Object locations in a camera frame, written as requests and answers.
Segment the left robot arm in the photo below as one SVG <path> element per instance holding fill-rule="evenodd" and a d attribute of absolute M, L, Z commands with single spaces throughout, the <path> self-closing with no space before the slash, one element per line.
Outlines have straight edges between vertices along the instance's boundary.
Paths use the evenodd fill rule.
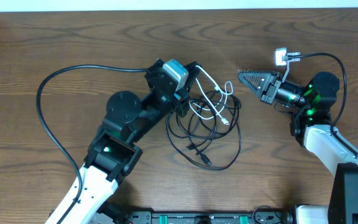
<path fill-rule="evenodd" d="M 187 114 L 189 92 L 199 74 L 197 62 L 181 65 L 158 59 L 139 72 L 145 74 L 149 94 L 140 99 L 131 91 L 120 91 L 108 99 L 84 164 L 75 169 L 74 183 L 47 223 L 88 223 L 140 159 L 142 149 L 135 143 L 166 115 Z"/>

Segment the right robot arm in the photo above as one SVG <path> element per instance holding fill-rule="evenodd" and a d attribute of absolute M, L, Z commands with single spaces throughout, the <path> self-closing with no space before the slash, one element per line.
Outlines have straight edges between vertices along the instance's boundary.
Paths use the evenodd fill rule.
<path fill-rule="evenodd" d="M 240 71 L 238 79 L 260 101 L 293 108 L 291 135 L 313 153 L 334 176 L 329 205 L 295 205 L 282 223 L 358 224 L 358 149 L 346 140 L 331 120 L 339 79 L 317 73 L 307 86 L 289 82 L 274 71 Z"/>

